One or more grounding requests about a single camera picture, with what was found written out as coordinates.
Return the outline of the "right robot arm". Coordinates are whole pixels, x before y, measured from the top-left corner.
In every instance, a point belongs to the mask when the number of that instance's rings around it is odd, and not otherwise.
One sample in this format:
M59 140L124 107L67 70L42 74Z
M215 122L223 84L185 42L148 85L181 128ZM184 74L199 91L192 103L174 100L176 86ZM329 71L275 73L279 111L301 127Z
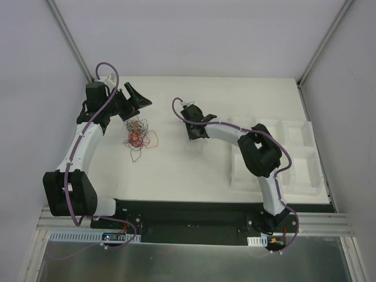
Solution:
M290 213L277 181L277 174L283 171L280 165L284 151L267 128L261 123L246 129L222 122L216 115L205 116L194 104L184 105L179 118L184 121L190 140L217 139L239 148L263 196L263 214L253 220L253 227L269 235L283 228Z

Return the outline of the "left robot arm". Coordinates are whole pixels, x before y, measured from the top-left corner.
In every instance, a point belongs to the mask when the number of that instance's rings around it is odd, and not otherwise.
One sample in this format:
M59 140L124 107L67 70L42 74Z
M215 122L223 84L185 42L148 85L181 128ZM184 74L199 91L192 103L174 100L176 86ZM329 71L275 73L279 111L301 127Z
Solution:
M152 101L142 96L129 82L114 95L105 82L86 85L86 100L76 120L76 134L62 163L43 176L43 186L53 216L104 216L113 229L124 222L124 214L116 209L116 200L99 197L88 178L88 170L97 145L104 137L113 116L123 121L135 117Z

